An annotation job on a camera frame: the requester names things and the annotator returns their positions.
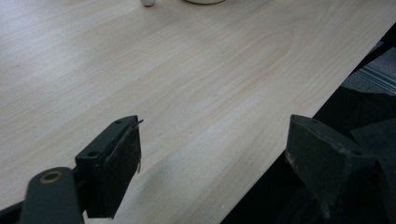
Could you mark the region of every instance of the wooden table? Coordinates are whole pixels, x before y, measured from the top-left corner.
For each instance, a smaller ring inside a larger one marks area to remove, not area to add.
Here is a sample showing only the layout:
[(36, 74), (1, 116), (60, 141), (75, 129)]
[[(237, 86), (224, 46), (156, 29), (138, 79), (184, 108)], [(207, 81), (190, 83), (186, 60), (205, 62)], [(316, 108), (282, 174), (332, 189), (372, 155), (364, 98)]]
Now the wooden table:
[(114, 221), (217, 223), (396, 21), (391, 0), (0, 1), (0, 207), (137, 114)]

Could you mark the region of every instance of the dark floor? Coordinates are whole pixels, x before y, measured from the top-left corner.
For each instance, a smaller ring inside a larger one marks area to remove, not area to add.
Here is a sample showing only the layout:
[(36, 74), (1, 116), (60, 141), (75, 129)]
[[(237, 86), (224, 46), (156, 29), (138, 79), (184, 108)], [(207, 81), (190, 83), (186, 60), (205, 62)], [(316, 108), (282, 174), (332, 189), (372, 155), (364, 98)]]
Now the dark floor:
[(396, 95), (396, 48), (392, 48), (366, 67), (351, 74), (343, 87), (369, 93)]

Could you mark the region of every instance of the black plastic part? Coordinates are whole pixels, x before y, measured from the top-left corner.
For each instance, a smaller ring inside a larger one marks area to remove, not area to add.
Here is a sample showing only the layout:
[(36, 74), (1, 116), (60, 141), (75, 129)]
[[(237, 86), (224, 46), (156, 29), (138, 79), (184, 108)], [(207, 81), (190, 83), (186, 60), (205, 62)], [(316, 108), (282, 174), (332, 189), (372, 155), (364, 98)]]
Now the black plastic part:
[(390, 223), (396, 223), (396, 118), (371, 123), (351, 133), (358, 144), (378, 157), (382, 171), (379, 191)]
[(19, 223), (83, 223), (78, 208), (73, 171), (66, 167), (58, 167), (32, 178), (23, 202)]
[(314, 119), (349, 139), (351, 131), (371, 123), (396, 118), (396, 97), (349, 90), (344, 87), (330, 97)]
[(111, 123), (76, 156), (79, 193), (88, 217), (114, 217), (140, 159), (137, 116)]
[(20, 220), (23, 202), (16, 203), (0, 211), (0, 223), (16, 224)]
[(291, 116), (286, 158), (329, 223), (388, 223), (377, 157), (323, 123)]

